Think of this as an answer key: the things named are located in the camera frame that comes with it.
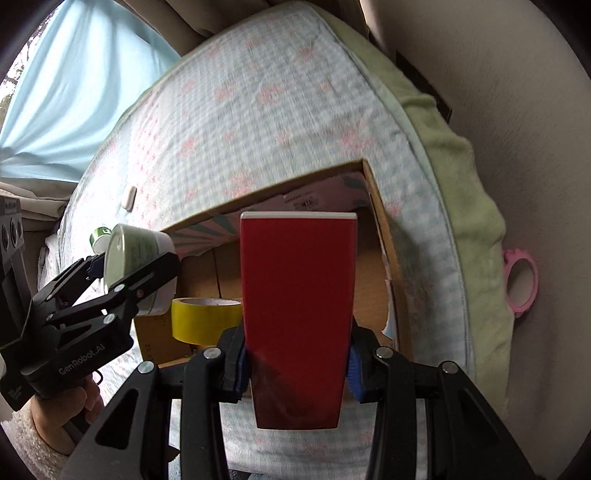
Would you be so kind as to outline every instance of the cardboard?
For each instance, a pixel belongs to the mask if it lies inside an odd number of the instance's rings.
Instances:
[[[376,333],[382,344],[392,345],[392,341],[381,334],[388,318],[389,308],[392,307],[397,332],[393,347],[412,359],[411,331],[400,266],[388,226],[388,217],[374,176],[365,160],[317,171],[259,190],[216,209],[199,213],[172,226],[166,232],[172,233],[216,215],[236,212],[276,195],[289,194],[307,184],[353,171],[363,174],[371,200],[370,207],[354,210],[358,215],[358,254],[353,314],[361,326],[370,328]],[[239,244],[237,242],[224,244],[198,257],[183,258],[176,297],[241,298]],[[163,364],[190,355],[191,346],[178,342],[172,337],[170,312],[160,317],[138,317],[135,320],[135,326],[144,359]]]

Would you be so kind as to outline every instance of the pink tape roll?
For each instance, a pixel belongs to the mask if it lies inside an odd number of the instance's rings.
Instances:
[[[503,256],[507,303],[519,318],[531,308],[538,294],[538,267],[524,250],[505,250]]]

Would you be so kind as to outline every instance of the beige wall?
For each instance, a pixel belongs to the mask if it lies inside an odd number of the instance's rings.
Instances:
[[[532,252],[534,309],[516,325],[509,429],[555,478],[591,428],[591,81],[529,0],[363,0],[368,24],[453,110],[507,222]]]

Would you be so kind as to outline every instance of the beige fabric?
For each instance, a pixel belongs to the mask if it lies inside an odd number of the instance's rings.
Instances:
[[[138,17],[162,35],[183,56],[206,40],[165,0],[126,0]]]
[[[21,201],[25,231],[51,230],[66,208],[76,183],[36,179],[0,179],[0,195]]]
[[[183,56],[239,21],[287,1],[290,0],[125,0],[125,3]],[[368,36],[359,0],[312,0],[311,3]]]

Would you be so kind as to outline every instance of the checkered fabric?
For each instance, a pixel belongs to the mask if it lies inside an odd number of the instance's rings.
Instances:
[[[440,194],[366,75],[306,4],[271,9],[213,37],[118,122],[72,196],[44,278],[91,254],[88,237],[100,225],[163,229],[363,157],[389,214],[415,360],[452,359],[472,372],[465,292]],[[131,212],[120,206],[128,184],[138,189]],[[98,294],[91,288],[84,299]],[[107,398],[139,361],[136,345],[104,369]],[[272,432],[255,428],[249,402],[223,406],[228,460],[284,480],[363,478],[374,414],[372,406],[347,406],[336,430]],[[420,460],[422,469],[424,446]]]

